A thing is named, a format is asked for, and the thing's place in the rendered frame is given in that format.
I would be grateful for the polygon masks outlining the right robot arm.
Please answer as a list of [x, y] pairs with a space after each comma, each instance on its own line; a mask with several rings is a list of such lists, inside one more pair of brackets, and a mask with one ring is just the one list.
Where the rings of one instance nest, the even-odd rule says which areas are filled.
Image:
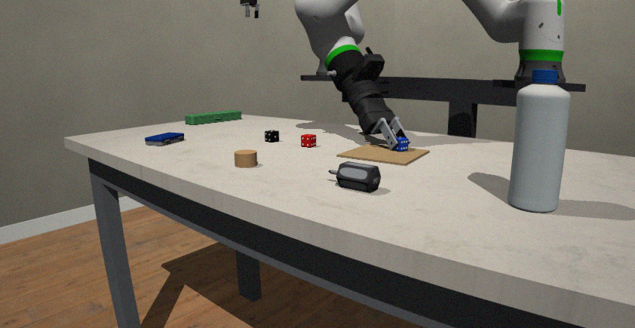
[[[358, 45], [363, 40], [365, 31], [357, 2], [345, 12], [345, 16], [353, 32], [355, 43]], [[321, 60], [318, 68], [316, 75], [327, 75], [327, 69]]]

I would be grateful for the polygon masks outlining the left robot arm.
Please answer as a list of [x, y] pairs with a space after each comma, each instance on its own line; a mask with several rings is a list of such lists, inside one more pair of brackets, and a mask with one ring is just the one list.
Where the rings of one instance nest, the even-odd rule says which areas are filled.
[[[345, 17], [358, 0], [295, 0], [296, 15], [314, 54], [326, 69], [337, 54], [360, 51]], [[533, 69], [562, 70], [566, 6], [563, 0], [462, 0], [491, 39], [519, 42], [520, 65], [515, 81], [532, 81]], [[522, 76], [522, 77], [521, 77]]]

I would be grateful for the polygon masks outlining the white plastic bottle with blue cap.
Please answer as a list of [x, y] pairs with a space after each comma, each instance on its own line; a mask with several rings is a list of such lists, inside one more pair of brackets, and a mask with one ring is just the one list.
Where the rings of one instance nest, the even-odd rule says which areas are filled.
[[517, 92], [508, 203], [519, 210], [558, 208], [571, 96], [557, 77], [557, 70], [533, 69], [534, 84]]

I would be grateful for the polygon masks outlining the black die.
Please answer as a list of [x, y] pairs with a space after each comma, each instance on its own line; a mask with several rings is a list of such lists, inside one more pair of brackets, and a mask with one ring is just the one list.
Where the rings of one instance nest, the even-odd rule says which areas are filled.
[[266, 142], [278, 142], [279, 141], [279, 131], [277, 130], [267, 130], [265, 131], [265, 141]]

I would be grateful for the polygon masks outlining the red die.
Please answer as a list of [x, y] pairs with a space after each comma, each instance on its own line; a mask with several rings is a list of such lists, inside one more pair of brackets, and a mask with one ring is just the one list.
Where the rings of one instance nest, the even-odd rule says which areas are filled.
[[316, 135], [313, 135], [313, 134], [301, 135], [301, 146], [309, 147], [309, 148], [316, 146]]

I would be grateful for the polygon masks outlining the blue die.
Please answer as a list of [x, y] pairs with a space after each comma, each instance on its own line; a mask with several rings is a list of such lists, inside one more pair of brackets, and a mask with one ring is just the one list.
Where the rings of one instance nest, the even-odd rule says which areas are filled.
[[404, 138], [404, 137], [397, 137], [397, 141], [399, 142], [399, 144], [395, 147], [395, 151], [398, 152], [402, 152], [402, 151], [407, 151], [408, 150], [408, 142], [409, 139]]

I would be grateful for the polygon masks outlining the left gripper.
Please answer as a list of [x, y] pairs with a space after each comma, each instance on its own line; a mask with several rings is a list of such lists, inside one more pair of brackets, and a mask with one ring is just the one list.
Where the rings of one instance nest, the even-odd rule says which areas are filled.
[[[386, 106], [375, 83], [385, 61], [381, 54], [373, 54], [369, 47], [366, 51], [368, 54], [364, 56], [357, 50], [337, 54], [327, 67], [327, 75], [330, 75], [337, 90], [344, 93], [364, 134], [382, 133], [390, 149], [395, 149], [399, 144], [396, 137], [409, 137], [400, 119]], [[409, 139], [408, 145], [410, 142]]]

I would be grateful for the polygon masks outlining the tan cylinder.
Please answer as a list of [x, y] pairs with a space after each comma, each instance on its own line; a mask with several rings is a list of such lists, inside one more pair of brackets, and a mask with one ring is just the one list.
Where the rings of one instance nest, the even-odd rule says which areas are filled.
[[255, 150], [235, 151], [235, 166], [239, 168], [255, 167], [257, 165], [257, 153]]

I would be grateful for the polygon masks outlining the tan flat mat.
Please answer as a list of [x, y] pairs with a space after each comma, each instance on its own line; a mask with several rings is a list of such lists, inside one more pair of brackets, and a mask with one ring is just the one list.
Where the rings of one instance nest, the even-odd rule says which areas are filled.
[[398, 152], [390, 149], [389, 146], [369, 143], [337, 154], [336, 157], [406, 166], [429, 152], [430, 150], [411, 148], [408, 148], [407, 151]]

